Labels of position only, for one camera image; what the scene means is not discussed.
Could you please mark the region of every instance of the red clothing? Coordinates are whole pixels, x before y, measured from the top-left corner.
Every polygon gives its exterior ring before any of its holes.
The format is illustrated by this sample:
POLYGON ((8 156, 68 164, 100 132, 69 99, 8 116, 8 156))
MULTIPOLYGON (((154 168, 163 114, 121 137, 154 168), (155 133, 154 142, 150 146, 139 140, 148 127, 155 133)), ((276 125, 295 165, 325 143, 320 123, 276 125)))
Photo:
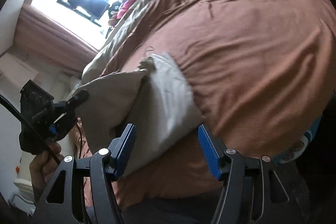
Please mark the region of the red clothing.
POLYGON ((123 15, 128 11, 128 9, 133 5, 133 3, 135 1, 136 0, 126 0, 122 4, 122 6, 121 6, 121 8, 120 8, 120 10, 118 12, 117 19, 121 19, 123 17, 123 15))

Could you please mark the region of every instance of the blue gripper pad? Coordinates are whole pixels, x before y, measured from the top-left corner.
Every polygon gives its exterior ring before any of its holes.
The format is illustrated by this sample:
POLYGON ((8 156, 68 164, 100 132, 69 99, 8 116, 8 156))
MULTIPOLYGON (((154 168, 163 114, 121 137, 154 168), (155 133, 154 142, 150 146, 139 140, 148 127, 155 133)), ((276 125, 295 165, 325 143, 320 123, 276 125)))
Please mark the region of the blue gripper pad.
POLYGON ((216 177, 217 180, 221 180, 222 173, 219 169, 219 155, 216 152, 210 138, 203 126, 198 128, 198 141, 203 150, 205 160, 207 161, 210 173, 216 177))
POLYGON ((117 153, 117 156, 115 157, 114 175, 116 177, 120 177, 124 174, 136 138, 137 134, 135 126, 128 124, 120 137, 119 142, 122 142, 122 144, 117 153))

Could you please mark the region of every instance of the bed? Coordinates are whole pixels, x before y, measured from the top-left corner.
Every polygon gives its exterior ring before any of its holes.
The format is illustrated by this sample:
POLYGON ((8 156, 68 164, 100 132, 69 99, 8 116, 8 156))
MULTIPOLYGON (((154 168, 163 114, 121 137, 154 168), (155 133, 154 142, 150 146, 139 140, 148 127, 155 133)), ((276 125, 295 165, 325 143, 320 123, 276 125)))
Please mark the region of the bed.
MULTIPOLYGON (((250 157, 275 156, 290 147, 330 99, 336 12, 329 0, 151 0, 139 7, 144 9, 135 7, 85 68, 82 84, 133 71, 143 57, 167 52, 213 134, 250 157)), ((85 140, 84 156, 91 155, 89 145, 85 140)), ((121 209, 220 187, 208 171, 196 128, 113 184, 121 209)), ((89 180, 85 198, 92 205, 89 180)))

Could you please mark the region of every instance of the white wall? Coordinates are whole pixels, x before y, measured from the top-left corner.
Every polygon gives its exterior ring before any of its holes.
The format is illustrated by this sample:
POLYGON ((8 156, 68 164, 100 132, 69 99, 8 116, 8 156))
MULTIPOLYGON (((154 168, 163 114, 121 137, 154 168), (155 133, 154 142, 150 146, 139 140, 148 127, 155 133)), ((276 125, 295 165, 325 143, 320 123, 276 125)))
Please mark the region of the white wall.
MULTIPOLYGON (((20 55, 12 49, 9 52, 39 72, 40 87, 53 95, 55 102, 64 100, 69 94, 69 78, 62 75, 58 68, 37 58, 20 55)), ((4 75, 0 76, 0 94, 20 110, 20 89, 11 84, 4 75)), ((0 191, 6 200, 13 192, 18 191, 13 181, 17 177, 15 167, 20 165, 22 154, 18 141, 20 132, 20 122, 0 105, 0 191)))
POLYGON ((17 18, 24 0, 7 0, 0 11, 0 55, 13 43, 17 18))

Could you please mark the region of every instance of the black cable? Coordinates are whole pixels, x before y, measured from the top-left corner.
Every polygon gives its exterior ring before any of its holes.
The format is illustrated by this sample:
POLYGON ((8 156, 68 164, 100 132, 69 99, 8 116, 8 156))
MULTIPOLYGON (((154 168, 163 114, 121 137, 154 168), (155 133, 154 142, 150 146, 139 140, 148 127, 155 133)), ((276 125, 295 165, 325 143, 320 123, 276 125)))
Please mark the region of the black cable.
POLYGON ((42 138, 42 136, 33 128, 33 126, 26 120, 25 117, 21 115, 21 113, 5 98, 0 94, 0 104, 3 105, 10 113, 13 114, 13 116, 18 119, 21 123, 24 123, 25 126, 27 126, 39 139, 41 144, 44 146, 45 150, 48 152, 48 154, 56 161, 57 165, 60 164, 59 159, 56 157, 55 153, 50 149, 50 147, 47 145, 45 140, 42 138))
POLYGON ((80 146, 79 146, 79 156, 78 156, 78 158, 80 159, 80 158, 81 158, 81 155, 82 155, 83 140, 82 140, 82 132, 81 132, 81 130, 79 129, 78 123, 76 123, 76 126, 77 126, 77 128, 78 128, 79 136, 80 136, 80 140, 81 140, 81 144, 80 144, 80 146))

